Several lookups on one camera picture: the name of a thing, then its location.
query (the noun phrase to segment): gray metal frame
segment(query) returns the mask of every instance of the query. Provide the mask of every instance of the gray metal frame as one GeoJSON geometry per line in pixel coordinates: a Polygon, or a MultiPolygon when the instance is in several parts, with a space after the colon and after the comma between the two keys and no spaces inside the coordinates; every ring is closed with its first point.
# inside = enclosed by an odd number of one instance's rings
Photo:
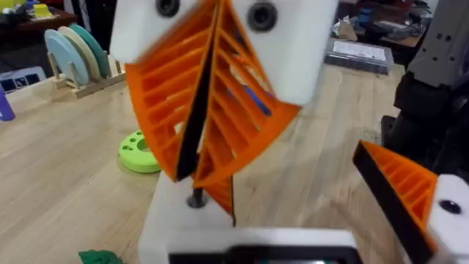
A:
{"type": "Polygon", "coordinates": [[[469,48],[469,0],[440,0],[426,38],[408,71],[434,87],[451,86],[462,75],[469,48]]]}

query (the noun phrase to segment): green ring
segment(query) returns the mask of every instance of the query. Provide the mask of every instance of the green ring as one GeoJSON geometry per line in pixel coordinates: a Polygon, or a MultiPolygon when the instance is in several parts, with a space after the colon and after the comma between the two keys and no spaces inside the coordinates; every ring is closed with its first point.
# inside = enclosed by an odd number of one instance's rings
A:
{"type": "Polygon", "coordinates": [[[136,131],[126,137],[119,148],[119,156],[122,164],[133,172],[154,173],[161,170],[156,158],[147,149],[144,135],[136,131]]]}

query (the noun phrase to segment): white 3d-printed part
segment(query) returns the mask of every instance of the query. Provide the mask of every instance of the white 3d-printed part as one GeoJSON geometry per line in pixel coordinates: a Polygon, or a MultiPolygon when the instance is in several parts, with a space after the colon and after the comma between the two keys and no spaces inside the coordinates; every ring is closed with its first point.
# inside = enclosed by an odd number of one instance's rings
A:
{"type": "Polygon", "coordinates": [[[212,199],[202,209],[186,205],[192,179],[173,183],[161,172],[139,241],[141,264],[169,264],[169,253],[225,252],[232,246],[344,246],[356,249],[345,230],[234,228],[212,199]]]}
{"type": "Polygon", "coordinates": [[[177,14],[158,14],[156,0],[119,0],[114,15],[111,55],[120,62],[139,61],[156,43],[200,6],[200,0],[181,0],[177,14]]]}
{"type": "Polygon", "coordinates": [[[438,176],[428,225],[441,249],[453,259],[469,258],[469,186],[463,179],[455,175],[438,176]],[[457,203],[462,213],[458,215],[442,209],[442,200],[457,203]]]}
{"type": "Polygon", "coordinates": [[[271,0],[278,11],[269,32],[249,28],[247,14],[255,1],[232,0],[275,96],[305,105],[316,91],[338,0],[271,0]]]}

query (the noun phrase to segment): yellow object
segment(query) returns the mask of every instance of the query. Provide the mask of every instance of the yellow object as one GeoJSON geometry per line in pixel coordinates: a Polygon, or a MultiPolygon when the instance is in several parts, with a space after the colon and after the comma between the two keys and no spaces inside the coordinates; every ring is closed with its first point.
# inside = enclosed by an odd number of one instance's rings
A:
{"type": "Polygon", "coordinates": [[[0,12],[5,8],[12,8],[15,4],[24,4],[26,0],[0,0],[0,12]]]}
{"type": "Polygon", "coordinates": [[[49,12],[49,9],[45,4],[35,4],[33,7],[36,18],[47,18],[52,16],[52,13],[49,12]]]}

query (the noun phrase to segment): orange fin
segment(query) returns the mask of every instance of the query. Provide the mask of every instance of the orange fin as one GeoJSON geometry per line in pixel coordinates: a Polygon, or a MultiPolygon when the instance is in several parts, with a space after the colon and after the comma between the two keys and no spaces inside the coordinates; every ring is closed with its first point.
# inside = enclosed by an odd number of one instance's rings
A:
{"type": "Polygon", "coordinates": [[[174,181],[180,180],[180,148],[210,52],[216,8],[214,1],[206,1],[142,62],[125,66],[133,108],[147,146],[174,181]]]}
{"type": "Polygon", "coordinates": [[[219,3],[205,134],[194,187],[205,189],[232,213],[232,175],[260,155],[300,107],[282,103],[270,93],[230,2],[219,3]]]}
{"type": "Polygon", "coordinates": [[[353,162],[413,263],[436,251],[427,232],[437,175],[384,147],[360,141],[353,162]]]}

